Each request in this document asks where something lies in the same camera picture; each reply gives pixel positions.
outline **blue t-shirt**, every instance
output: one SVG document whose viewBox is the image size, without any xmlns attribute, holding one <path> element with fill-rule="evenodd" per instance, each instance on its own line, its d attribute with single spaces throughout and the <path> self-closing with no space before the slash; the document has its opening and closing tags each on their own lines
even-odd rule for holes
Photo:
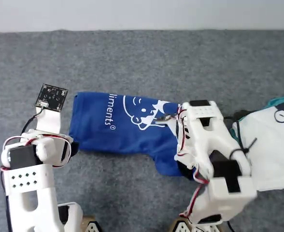
<svg viewBox="0 0 284 232">
<path fill-rule="evenodd" d="M 148 154 L 159 173 L 181 176 L 174 160 L 177 140 L 169 127 L 154 121 L 177 107 L 145 97 L 81 92 L 74 99 L 70 136 L 85 151 Z"/>
</svg>

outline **gray carpet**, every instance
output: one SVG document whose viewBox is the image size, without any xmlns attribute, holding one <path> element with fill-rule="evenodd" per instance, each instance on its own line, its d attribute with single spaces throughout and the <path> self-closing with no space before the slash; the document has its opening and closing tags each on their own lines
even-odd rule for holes
<svg viewBox="0 0 284 232">
<path fill-rule="evenodd" d="M 223 114 L 284 96 L 284 31 L 126 31 L 0 34 L 0 152 L 33 115 L 42 83 L 77 91 L 217 101 Z M 167 231 L 196 187 L 161 176 L 146 155 L 87 154 L 55 170 L 59 203 L 78 202 L 106 232 Z M 284 231 L 284 190 L 259 193 L 231 224 Z M 0 232 L 6 231 L 0 186 Z"/>
</svg>

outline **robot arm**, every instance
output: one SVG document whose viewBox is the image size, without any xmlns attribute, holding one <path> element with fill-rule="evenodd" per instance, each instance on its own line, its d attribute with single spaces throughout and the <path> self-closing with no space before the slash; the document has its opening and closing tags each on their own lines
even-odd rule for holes
<svg viewBox="0 0 284 232">
<path fill-rule="evenodd" d="M 2 178 L 9 210 L 9 231 L 80 232 L 83 217 L 77 203 L 57 204 L 53 167 L 72 154 L 70 136 L 59 134 L 66 89 L 43 85 L 36 103 L 37 128 L 7 139 L 1 154 Z M 20 141 L 7 143 L 15 138 Z M 36 192 L 38 206 L 31 204 Z"/>
<path fill-rule="evenodd" d="M 180 214 L 194 227 L 210 231 L 211 226 L 230 220 L 256 197 L 249 162 L 230 136 L 215 102 L 185 102 L 176 115 L 157 123 L 167 124 L 176 135 L 174 159 L 182 173 L 200 183 L 186 211 Z M 215 150 L 226 160 L 210 161 Z"/>
</svg>

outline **white t-shirt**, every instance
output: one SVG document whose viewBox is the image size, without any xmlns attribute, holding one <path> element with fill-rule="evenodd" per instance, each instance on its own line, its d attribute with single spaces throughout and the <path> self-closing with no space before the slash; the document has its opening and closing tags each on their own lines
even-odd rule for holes
<svg viewBox="0 0 284 232">
<path fill-rule="evenodd" d="M 257 138 L 247 153 L 256 189 L 284 189 L 284 103 L 249 114 L 240 131 L 244 147 Z"/>
</svg>

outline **white wall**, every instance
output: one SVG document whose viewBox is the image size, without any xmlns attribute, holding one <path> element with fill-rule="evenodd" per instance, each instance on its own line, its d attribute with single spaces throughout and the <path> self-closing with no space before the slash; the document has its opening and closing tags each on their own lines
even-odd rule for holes
<svg viewBox="0 0 284 232">
<path fill-rule="evenodd" d="M 0 32 L 284 29 L 284 0 L 0 0 Z"/>
</svg>

